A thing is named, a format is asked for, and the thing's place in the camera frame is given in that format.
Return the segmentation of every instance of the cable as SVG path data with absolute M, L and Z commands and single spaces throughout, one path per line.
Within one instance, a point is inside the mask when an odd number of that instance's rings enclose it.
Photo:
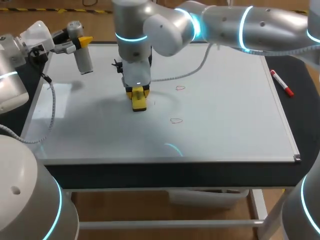
M 151 80 L 151 82 L 164 82 L 164 81 L 171 81 L 171 80 L 176 80 L 176 79 L 182 79 L 182 78 L 186 78 L 186 77 L 189 77 L 193 74 L 195 74 L 196 72 L 198 72 L 200 69 L 202 69 L 202 67 L 205 65 L 206 63 L 206 60 L 208 58 L 208 55 L 209 55 L 209 52 L 210 52 L 210 49 L 212 47 L 213 43 L 210 43 L 205 51 L 205 54 L 204 54 L 204 57 L 203 57 L 203 60 L 202 62 L 200 63 L 200 65 L 193 71 L 187 73 L 187 74 L 184 74 L 184 75 L 180 75 L 180 76 L 173 76 L 173 77 L 168 77 L 168 78 L 163 78 L 163 79 L 154 79 L 154 80 Z
M 239 48 L 234 48 L 234 49 L 246 54 L 252 54 L 257 56 L 280 57 L 280 56 L 288 56 L 288 55 L 300 55 L 306 52 L 320 50 L 320 45 L 306 46 L 306 47 L 302 47 L 294 50 L 287 50 L 287 51 L 254 51 L 254 50 L 247 51 L 245 49 L 239 49 Z
M 92 7 L 92 6 L 96 5 L 97 3 L 98 3 L 98 0 L 95 0 L 95 2 L 93 4 L 86 5 L 85 0 L 82 0 L 82 6 L 84 6 L 84 7 Z
M 49 83 L 49 86 L 50 86 L 50 89 L 52 91 L 52 115 L 51 115 L 51 121 L 50 121 L 50 125 L 49 125 L 49 129 L 48 129 L 48 134 L 39 139 L 39 140 L 36 140 L 36 141 L 27 141 L 21 137 L 19 137 L 17 134 L 14 133 L 14 131 L 12 131 L 10 128 L 6 127 L 6 126 L 3 126 L 0 124 L 0 129 L 6 131 L 8 134 L 10 134 L 13 138 L 17 139 L 18 141 L 24 143 L 24 144 L 37 144 L 37 143 L 40 143 L 44 140 L 47 139 L 47 137 L 49 136 L 49 133 L 51 132 L 52 130 L 52 127 L 54 125 L 54 122 L 55 122 L 55 115 L 56 115 L 56 92 L 55 92 L 55 89 L 54 89 L 54 85 L 52 82 Z
M 53 85 L 53 83 L 52 83 L 51 78 L 50 78 L 48 75 L 44 74 L 44 73 L 42 72 L 42 70 L 40 69 L 40 67 L 38 67 L 38 66 L 34 63 L 34 61 L 32 61 L 32 59 L 31 59 L 31 53 L 32 53 L 32 52 L 34 52 L 34 51 L 30 51 L 30 52 L 28 53 L 28 57 L 27 57 L 30 65 L 31 65 L 37 72 L 38 72 L 38 71 L 40 72 L 40 76 L 41 76 L 44 80 L 46 80 L 46 81 L 48 82 L 48 84 L 49 84 L 49 86 L 50 86 L 50 89 L 51 89 L 51 91 L 52 91 L 52 114 L 51 114 L 51 120 L 50 120 L 49 129 L 48 129 L 48 134 L 47 134 L 45 137 L 43 137 L 43 138 L 41 138 L 41 139 L 39 139 L 39 140 L 27 141 L 27 140 L 23 139 L 22 137 L 19 137 L 17 134 L 15 134 L 15 132 L 12 131 L 10 128 L 8 128 L 8 127 L 0 124 L 0 129 L 6 131 L 6 132 L 7 132 L 8 134 L 10 134 L 14 139 L 16 139 L 16 140 L 18 140 L 18 141 L 20 141 L 20 142 L 22 142 L 22 143 L 24 143 L 24 144 L 37 144 L 37 143 L 40 143 L 40 142 L 46 140 L 47 137 L 49 136 L 49 133 L 50 133 L 51 130 L 52 130 L 52 127 L 54 126 L 55 116 L 56 116 L 56 91 L 55 91 L 54 85 Z

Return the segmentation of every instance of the black mat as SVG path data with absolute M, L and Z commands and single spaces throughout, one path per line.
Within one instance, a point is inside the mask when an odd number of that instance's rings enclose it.
M 275 84 L 301 155 L 300 163 L 98 164 L 47 166 L 47 169 L 65 189 L 295 186 L 320 150 L 320 98 L 303 62 L 290 56 L 266 57 L 266 61 L 295 94 L 289 98 Z M 17 71 L 30 100 L 0 115 L 0 124 L 20 134 L 39 77 L 28 65 Z

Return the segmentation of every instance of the yellow object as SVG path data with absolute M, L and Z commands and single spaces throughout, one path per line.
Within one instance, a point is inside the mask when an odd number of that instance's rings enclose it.
M 79 37 L 79 42 L 80 42 L 81 48 L 85 48 L 86 46 L 88 46 L 89 43 L 91 43 L 93 39 L 94 39 L 93 36 Z
M 147 110 L 147 99 L 142 86 L 132 88 L 132 110 L 141 112 Z
M 131 100 L 132 99 L 132 91 L 127 91 L 126 95 L 128 96 L 128 98 Z
M 150 93 L 150 89 L 144 90 L 144 96 L 147 98 Z

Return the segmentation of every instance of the white storage box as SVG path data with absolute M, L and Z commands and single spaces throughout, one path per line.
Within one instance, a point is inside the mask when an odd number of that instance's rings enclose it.
M 224 192 L 168 190 L 168 193 L 172 204 L 229 209 L 238 200 L 246 198 L 249 190 L 226 190 Z

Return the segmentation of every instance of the whiteboard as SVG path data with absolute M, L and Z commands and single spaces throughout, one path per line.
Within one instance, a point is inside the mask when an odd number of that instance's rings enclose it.
M 194 70 L 207 46 L 190 44 L 172 57 L 153 52 L 151 77 Z M 93 44 L 89 51 L 92 73 L 80 75 L 73 54 L 55 54 L 47 66 L 56 120 L 46 141 L 29 145 L 46 165 L 281 163 L 299 153 L 264 57 L 213 46 L 199 72 L 152 82 L 147 110 L 133 112 L 111 65 L 120 60 L 117 45 Z M 28 140 L 45 135 L 50 122 L 51 91 L 45 84 L 38 92 Z

